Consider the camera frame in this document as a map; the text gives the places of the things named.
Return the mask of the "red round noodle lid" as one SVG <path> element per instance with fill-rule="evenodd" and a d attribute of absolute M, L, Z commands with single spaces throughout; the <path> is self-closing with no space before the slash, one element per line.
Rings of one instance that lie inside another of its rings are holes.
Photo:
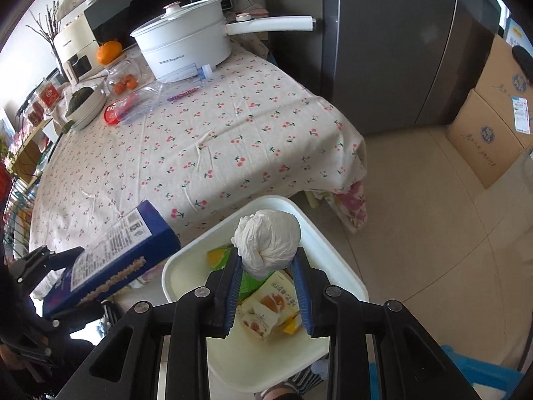
<path fill-rule="evenodd" d="M 138 98 L 136 93 L 132 93 L 129 96 L 108 105 L 103 114 L 105 123 L 110 126 L 117 125 L 127 117 L 137 101 Z"/>

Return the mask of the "blue carton box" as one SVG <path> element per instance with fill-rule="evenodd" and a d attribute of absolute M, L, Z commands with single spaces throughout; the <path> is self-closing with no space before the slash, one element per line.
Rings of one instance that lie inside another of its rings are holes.
<path fill-rule="evenodd" d="M 67 265 L 44 297 L 42 315 L 52 318 L 83 302 L 101 302 L 180 248 L 171 227 L 144 200 Z"/>

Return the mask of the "lower cardboard box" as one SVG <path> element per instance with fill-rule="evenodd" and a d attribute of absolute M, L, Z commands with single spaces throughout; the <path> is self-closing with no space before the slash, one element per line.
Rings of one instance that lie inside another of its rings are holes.
<path fill-rule="evenodd" d="M 474 89 L 448 127 L 446 137 L 485 189 L 532 147 L 532 136 L 511 129 Z"/>

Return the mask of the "blue plastic stool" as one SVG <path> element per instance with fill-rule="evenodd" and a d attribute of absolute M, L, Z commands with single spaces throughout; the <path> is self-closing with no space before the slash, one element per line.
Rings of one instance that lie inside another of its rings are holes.
<path fill-rule="evenodd" d="M 519 371 L 457 354 L 450 346 L 442 349 L 481 399 L 509 399 L 524 377 Z"/>

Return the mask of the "white electric cooking pot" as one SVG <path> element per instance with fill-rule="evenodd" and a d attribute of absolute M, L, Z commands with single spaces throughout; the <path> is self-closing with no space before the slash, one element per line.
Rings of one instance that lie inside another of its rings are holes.
<path fill-rule="evenodd" d="M 310 15 L 255 19 L 248 13 L 228 23 L 221 0 L 201 0 L 188 5 L 177 2 L 165 12 L 133 30 L 135 39 L 155 79 L 162 80 L 190 65 L 215 68 L 231 55 L 231 37 L 262 32 L 311 32 Z"/>

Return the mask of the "beige bread wrapper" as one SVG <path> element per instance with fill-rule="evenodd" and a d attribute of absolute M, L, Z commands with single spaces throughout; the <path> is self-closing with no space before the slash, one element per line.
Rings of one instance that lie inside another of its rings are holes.
<path fill-rule="evenodd" d="M 246 334 L 256 339 L 293 335 L 301 325 L 293 278 L 284 270 L 274 272 L 241 302 L 237 315 Z"/>

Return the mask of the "green snack bag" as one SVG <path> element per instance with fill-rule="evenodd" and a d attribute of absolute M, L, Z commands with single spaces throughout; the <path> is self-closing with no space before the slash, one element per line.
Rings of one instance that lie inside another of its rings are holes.
<path fill-rule="evenodd" d="M 239 255 L 238 250 L 237 250 L 236 247 L 232 247 L 232 251 L 231 251 L 231 255 L 230 255 L 229 259 L 231 258 L 232 255 L 235 255 L 235 258 L 237 260 L 241 260 L 241 257 Z M 222 275 L 219 275 L 218 271 L 213 271 L 212 270 L 212 272 L 216 272 L 216 275 L 214 275 L 214 278 L 216 279 L 216 281 L 214 282 L 214 293 L 218 293 L 219 284 L 220 284 L 221 278 L 222 278 Z M 265 281 L 266 281 L 266 279 L 258 280 L 258 279 L 253 278 L 243 268 L 242 269 L 241 281 L 240 281 L 240 292 L 239 292 L 239 297 L 238 297 L 238 304 L 240 304 L 241 302 L 246 300 L 251 294 L 255 293 L 255 291 L 258 290 L 262 286 L 262 284 L 265 283 Z"/>

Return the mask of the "red label glass jar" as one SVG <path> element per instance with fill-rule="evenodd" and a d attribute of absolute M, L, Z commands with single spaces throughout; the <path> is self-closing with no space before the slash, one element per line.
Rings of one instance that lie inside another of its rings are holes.
<path fill-rule="evenodd" d="M 61 99 L 58 89 L 50 80 L 46 79 L 43 79 L 36 87 L 35 94 L 47 111 L 53 110 Z"/>

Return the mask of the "yellow snack bag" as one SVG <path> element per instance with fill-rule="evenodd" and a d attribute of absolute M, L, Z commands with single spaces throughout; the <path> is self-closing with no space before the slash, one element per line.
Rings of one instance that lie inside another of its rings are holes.
<path fill-rule="evenodd" d="M 221 270 L 227 265 L 232 247 L 218 247 L 207 253 L 207 260 L 213 271 Z"/>

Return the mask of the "white tissue ball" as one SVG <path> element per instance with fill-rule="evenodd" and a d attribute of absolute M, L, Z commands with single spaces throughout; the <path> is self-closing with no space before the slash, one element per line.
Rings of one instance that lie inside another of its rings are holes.
<path fill-rule="evenodd" d="M 301 228 L 297 218 L 279 210 L 258 210 L 244 216 L 231 237 L 245 271 L 263 280 L 286 269 L 297 252 Z"/>

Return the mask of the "cream air fryer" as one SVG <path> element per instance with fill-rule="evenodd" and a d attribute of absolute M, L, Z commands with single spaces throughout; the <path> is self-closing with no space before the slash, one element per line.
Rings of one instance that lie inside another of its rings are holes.
<path fill-rule="evenodd" d="M 81 13 L 67 23 L 54 38 L 61 67 L 71 85 L 86 80 L 103 70 L 97 60 L 97 42 L 86 16 Z"/>

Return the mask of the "clear plastic water bottle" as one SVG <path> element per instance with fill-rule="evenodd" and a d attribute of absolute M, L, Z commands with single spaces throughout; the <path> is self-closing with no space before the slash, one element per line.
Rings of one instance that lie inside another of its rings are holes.
<path fill-rule="evenodd" d="M 207 80 L 213 78 L 213 72 L 210 64 L 198 67 L 193 63 L 137 89 L 133 93 L 136 93 L 138 101 L 127 117 L 118 124 L 151 112 L 155 107 L 192 95 L 202 89 Z"/>

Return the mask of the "cherry pattern tablecloth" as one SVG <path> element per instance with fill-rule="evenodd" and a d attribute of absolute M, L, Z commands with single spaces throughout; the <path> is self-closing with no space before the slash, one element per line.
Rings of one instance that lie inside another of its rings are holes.
<path fill-rule="evenodd" d="M 336 107 L 235 46 L 193 94 L 63 136 L 36 192 L 29 245 L 86 246 L 143 200 L 185 244 L 250 200 L 300 191 L 357 230 L 366 173 L 364 139 Z"/>

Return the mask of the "white bowl stack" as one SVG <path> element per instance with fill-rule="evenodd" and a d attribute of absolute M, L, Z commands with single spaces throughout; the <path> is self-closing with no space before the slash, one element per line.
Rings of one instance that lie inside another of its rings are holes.
<path fill-rule="evenodd" d="M 107 93 L 102 83 L 90 86 L 94 89 L 92 95 L 71 115 L 65 114 L 65 124 L 62 132 L 70 130 L 80 131 L 88 126 L 101 112 L 107 102 Z"/>

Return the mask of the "dark green squash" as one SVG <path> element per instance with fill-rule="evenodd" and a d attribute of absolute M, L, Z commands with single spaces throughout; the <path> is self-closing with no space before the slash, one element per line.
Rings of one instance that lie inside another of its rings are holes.
<path fill-rule="evenodd" d="M 91 87 L 82 87 L 81 89 L 75 91 L 70 99 L 68 110 L 66 115 L 69 116 L 73 114 L 94 92 L 94 89 Z"/>

